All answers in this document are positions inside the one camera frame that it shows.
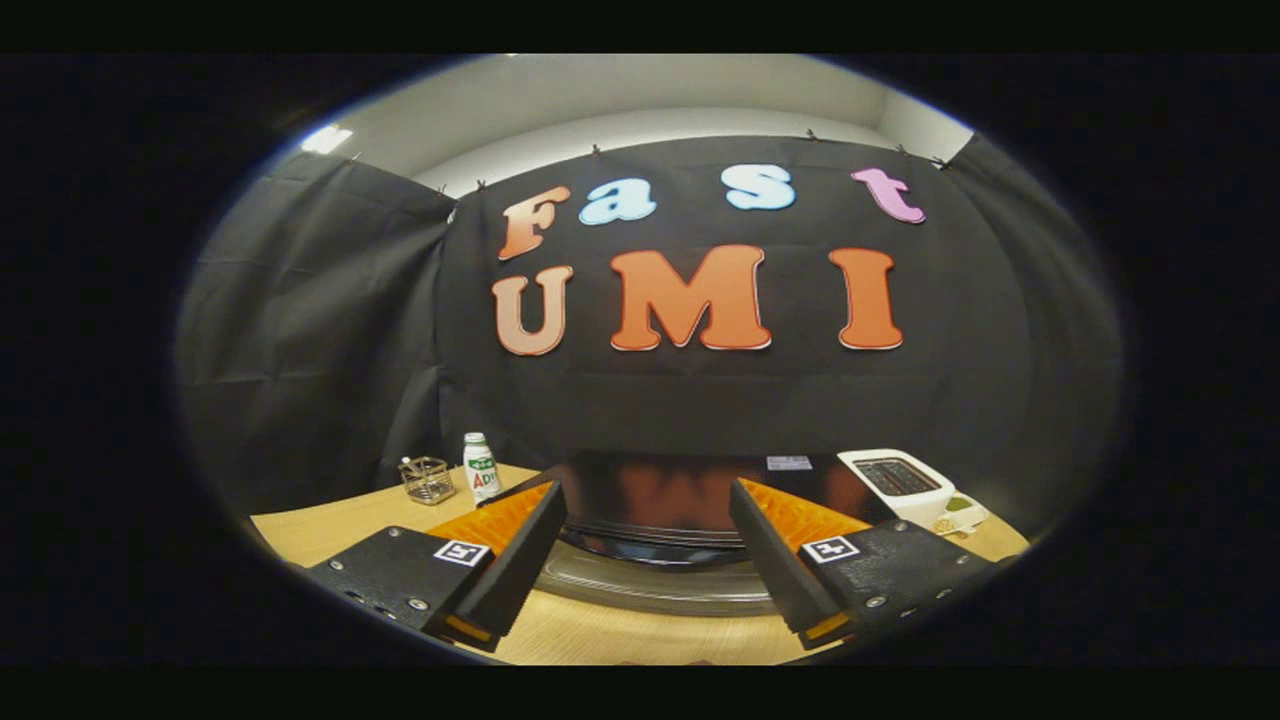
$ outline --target bottle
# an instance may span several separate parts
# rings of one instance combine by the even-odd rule
[[[498,465],[493,461],[493,452],[484,433],[467,433],[462,439],[466,442],[466,447],[462,448],[462,465],[467,470],[467,486],[471,487],[471,495],[479,505],[502,492]]]

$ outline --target label sticker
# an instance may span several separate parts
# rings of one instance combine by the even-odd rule
[[[448,562],[457,562],[467,568],[475,568],[476,562],[489,552],[488,546],[472,544],[462,541],[449,541],[444,547],[435,551],[435,556]]]
[[[824,541],[806,542],[800,547],[803,547],[804,551],[818,562],[831,562],[832,560],[840,560],[841,557],[849,557],[850,555],[858,555],[861,552],[854,547],[854,543],[840,536],[827,538]]]
[[[813,470],[808,455],[771,455],[767,462],[769,470]]]

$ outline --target white card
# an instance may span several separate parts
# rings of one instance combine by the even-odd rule
[[[769,470],[813,470],[808,455],[771,455],[767,461]]]

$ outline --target blue letter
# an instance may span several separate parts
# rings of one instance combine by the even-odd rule
[[[640,178],[607,182],[588,192],[586,199],[593,202],[577,215],[585,225],[603,225],[618,218],[639,220],[658,208],[649,200],[649,182]]]
[[[796,200],[787,184],[791,174],[777,165],[733,165],[721,173],[721,182],[733,188],[724,199],[739,210],[777,210]]]

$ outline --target wooden table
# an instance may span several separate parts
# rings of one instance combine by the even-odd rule
[[[538,470],[498,465],[512,487]],[[315,507],[255,515],[257,530],[287,561],[310,568],[388,525],[426,532],[475,509],[462,468],[452,470],[457,495],[428,506],[399,487]],[[997,561],[1028,547],[1027,539],[992,515],[970,536],[947,539]],[[534,589],[495,652],[465,648],[518,665],[776,665],[822,652],[805,651],[780,615],[687,618],[594,605]]]

